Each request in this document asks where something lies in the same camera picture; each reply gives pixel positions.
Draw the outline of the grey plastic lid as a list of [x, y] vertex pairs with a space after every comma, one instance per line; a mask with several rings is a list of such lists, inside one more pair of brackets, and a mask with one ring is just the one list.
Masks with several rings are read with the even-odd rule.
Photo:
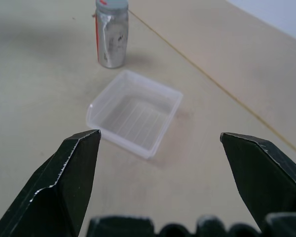
[[96, 0], [96, 6], [110, 10], [127, 9], [128, 0]]

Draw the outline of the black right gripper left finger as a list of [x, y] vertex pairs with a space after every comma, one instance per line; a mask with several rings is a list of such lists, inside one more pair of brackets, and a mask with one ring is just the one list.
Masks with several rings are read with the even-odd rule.
[[78, 237], [92, 193], [99, 130], [66, 138], [0, 219], [0, 237]]

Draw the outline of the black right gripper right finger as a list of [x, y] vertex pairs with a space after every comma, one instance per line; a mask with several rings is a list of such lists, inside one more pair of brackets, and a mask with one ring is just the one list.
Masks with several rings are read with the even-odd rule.
[[272, 142], [224, 132], [238, 192], [262, 232], [296, 232], [296, 163]]

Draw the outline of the clear square plastic container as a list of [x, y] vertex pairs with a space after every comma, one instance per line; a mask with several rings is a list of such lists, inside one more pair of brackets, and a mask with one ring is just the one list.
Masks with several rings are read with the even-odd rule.
[[86, 124], [102, 137], [140, 157], [154, 157], [183, 94], [123, 70], [89, 105]]

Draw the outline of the silver jar with grey lid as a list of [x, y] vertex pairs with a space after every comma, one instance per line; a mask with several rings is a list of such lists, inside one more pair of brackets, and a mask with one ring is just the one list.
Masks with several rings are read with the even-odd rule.
[[97, 8], [95, 28], [98, 62], [110, 69], [123, 66], [129, 32], [128, 10]]

